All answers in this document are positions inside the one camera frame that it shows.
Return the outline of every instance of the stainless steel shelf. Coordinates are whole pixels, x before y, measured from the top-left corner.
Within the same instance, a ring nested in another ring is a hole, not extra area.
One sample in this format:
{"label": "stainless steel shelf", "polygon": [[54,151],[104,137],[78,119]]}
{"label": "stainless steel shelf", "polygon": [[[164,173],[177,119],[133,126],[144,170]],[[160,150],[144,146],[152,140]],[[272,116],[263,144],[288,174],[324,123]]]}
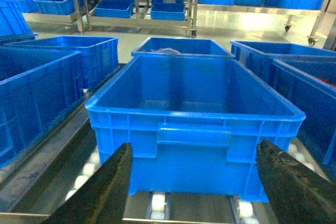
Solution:
{"label": "stainless steel shelf", "polygon": [[297,10],[297,9],[282,9],[282,8],[255,7],[255,6],[202,5],[202,4],[198,4],[198,10],[218,10],[223,12],[265,13],[265,14],[303,15],[303,16],[318,16],[321,13],[320,10]]}
{"label": "stainless steel shelf", "polygon": [[22,13],[22,15],[27,22],[32,23],[72,25],[76,21],[76,13],[72,13],[71,15]]}

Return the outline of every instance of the crate handle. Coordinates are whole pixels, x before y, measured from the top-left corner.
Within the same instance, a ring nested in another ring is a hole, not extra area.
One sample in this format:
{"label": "crate handle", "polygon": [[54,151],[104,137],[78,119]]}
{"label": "crate handle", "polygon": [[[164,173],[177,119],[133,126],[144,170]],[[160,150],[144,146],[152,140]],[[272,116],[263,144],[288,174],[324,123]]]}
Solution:
{"label": "crate handle", "polygon": [[220,125],[159,123],[158,144],[229,147],[231,132]]}

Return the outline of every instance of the shelf caster wheel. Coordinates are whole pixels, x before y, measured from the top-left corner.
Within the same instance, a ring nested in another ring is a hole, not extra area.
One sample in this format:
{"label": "shelf caster wheel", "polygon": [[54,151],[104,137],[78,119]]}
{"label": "shelf caster wheel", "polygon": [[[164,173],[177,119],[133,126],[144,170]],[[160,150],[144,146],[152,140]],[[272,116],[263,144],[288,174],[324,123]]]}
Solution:
{"label": "shelf caster wheel", "polygon": [[285,26],[285,31],[288,32],[291,26]]}
{"label": "shelf caster wheel", "polygon": [[316,42],[317,42],[316,38],[308,38],[308,44],[311,47],[315,46]]}
{"label": "shelf caster wheel", "polygon": [[192,31],[191,32],[191,37],[194,39],[194,38],[196,38],[196,36],[197,36],[196,31]]}

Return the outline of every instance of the floor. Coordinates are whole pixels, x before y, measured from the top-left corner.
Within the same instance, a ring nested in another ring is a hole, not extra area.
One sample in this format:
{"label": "floor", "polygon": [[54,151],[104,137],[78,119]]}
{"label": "floor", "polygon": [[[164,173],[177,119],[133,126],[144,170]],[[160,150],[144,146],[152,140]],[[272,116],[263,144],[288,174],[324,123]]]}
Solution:
{"label": "floor", "polygon": [[[336,14],[327,13],[317,32],[319,42],[316,47],[322,48]],[[307,38],[315,22],[315,17],[294,17],[289,32],[285,32],[287,17],[283,15],[230,13],[230,12],[198,12],[198,38],[214,39],[222,46],[230,49],[231,40],[255,40],[292,42],[308,45]],[[57,35],[80,35],[77,25],[29,24],[39,38]],[[184,37],[185,32],[179,30],[138,29],[122,27],[94,27],[84,32],[85,36],[119,37],[119,61],[127,63],[131,60],[131,51],[142,41],[151,36]]]}

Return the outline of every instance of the white roller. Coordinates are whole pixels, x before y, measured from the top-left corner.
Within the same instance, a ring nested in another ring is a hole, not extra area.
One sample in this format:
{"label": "white roller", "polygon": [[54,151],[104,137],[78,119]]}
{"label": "white roller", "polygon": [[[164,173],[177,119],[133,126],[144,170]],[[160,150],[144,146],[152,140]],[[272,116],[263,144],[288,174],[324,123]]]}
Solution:
{"label": "white roller", "polygon": [[74,189],[78,190],[79,188],[82,187],[82,185],[85,184],[86,181],[88,181],[89,177],[88,176],[84,176],[84,175],[80,175],[76,178],[75,181],[75,185],[74,185]]}
{"label": "white roller", "polygon": [[154,193],[152,197],[152,211],[164,212],[165,201],[165,193]]}
{"label": "white roller", "polygon": [[83,168],[83,175],[91,177],[94,174],[96,165],[93,163],[86,163]]}
{"label": "white roller", "polygon": [[295,153],[294,158],[295,158],[297,161],[301,162],[301,163],[303,163],[303,162],[306,161],[304,155],[301,154],[301,153],[299,153],[299,152],[298,152],[298,153]]}
{"label": "white roller", "polygon": [[239,217],[248,218],[253,216],[253,206],[251,202],[239,200],[237,204]]}
{"label": "white roller", "polygon": [[295,155],[295,153],[298,152],[298,148],[296,147],[296,145],[290,144],[287,152],[288,152],[288,154],[294,154]]}
{"label": "white roller", "polygon": [[259,221],[255,218],[243,218],[241,220],[241,224],[260,224]]}
{"label": "white roller", "polygon": [[100,165],[100,157],[99,157],[99,153],[97,152],[93,152],[90,156],[90,163],[96,164],[96,165]]}
{"label": "white roller", "polygon": [[164,212],[152,212],[151,219],[152,220],[164,220]]}
{"label": "white roller", "polygon": [[77,190],[71,190],[68,192],[67,196],[65,197],[65,200],[68,200],[69,198],[72,197],[72,195],[75,194],[75,192],[77,192]]}
{"label": "white roller", "polygon": [[307,162],[304,162],[303,164],[304,164],[306,167],[308,167],[309,169],[311,169],[313,172],[315,172],[315,168],[314,168],[314,166],[313,166],[312,164],[307,163]]}

